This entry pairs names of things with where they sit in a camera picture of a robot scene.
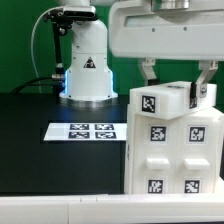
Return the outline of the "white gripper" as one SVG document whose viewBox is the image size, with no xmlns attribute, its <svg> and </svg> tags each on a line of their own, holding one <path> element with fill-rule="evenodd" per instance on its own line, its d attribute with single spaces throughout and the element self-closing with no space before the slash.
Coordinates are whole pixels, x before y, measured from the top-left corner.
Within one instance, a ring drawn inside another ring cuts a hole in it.
<svg viewBox="0 0 224 224">
<path fill-rule="evenodd" d="M 109 11 L 109 46 L 117 57 L 142 58 L 138 67 L 146 86 L 158 82 L 155 59 L 201 60 L 201 74 L 190 84 L 193 109 L 207 96 L 217 61 L 224 61 L 224 0 L 178 1 L 174 8 L 159 0 L 117 2 Z"/>
</svg>

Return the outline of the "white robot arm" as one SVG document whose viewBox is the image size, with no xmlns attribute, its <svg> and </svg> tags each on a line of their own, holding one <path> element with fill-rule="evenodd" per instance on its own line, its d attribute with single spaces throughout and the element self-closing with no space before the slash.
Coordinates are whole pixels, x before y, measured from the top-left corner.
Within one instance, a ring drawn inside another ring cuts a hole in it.
<svg viewBox="0 0 224 224">
<path fill-rule="evenodd" d="M 71 21 L 65 96 L 115 98 L 106 54 L 169 60 L 224 60 L 224 0 L 56 0 Z"/>
</svg>

